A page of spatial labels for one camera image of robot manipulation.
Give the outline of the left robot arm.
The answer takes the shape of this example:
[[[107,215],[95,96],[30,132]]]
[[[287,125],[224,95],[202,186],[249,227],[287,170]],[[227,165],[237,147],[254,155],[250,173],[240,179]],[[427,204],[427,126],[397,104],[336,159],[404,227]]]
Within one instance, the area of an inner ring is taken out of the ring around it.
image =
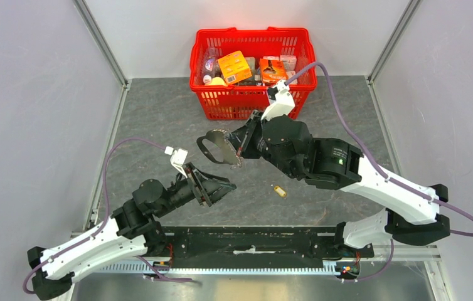
[[[168,239],[158,218],[190,201],[212,206],[237,187],[229,179],[187,163],[169,187],[157,179],[142,182],[131,199],[88,231],[53,247],[27,252],[32,269],[23,290],[40,300],[67,293],[76,282],[104,266],[134,256],[160,256]]]

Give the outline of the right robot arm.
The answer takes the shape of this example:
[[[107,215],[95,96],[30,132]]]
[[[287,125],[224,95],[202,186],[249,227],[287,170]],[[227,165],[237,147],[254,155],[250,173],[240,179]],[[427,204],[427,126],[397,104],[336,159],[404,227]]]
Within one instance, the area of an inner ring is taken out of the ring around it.
[[[335,138],[315,138],[308,126],[283,115],[263,121],[255,111],[245,125],[224,135],[238,159],[264,159],[291,179],[318,189],[340,190],[372,200],[384,208],[365,219],[336,226],[332,247],[349,256],[370,243],[396,240],[425,246],[450,236],[449,218],[436,203],[442,185],[410,182],[409,191],[382,176],[356,146]]]

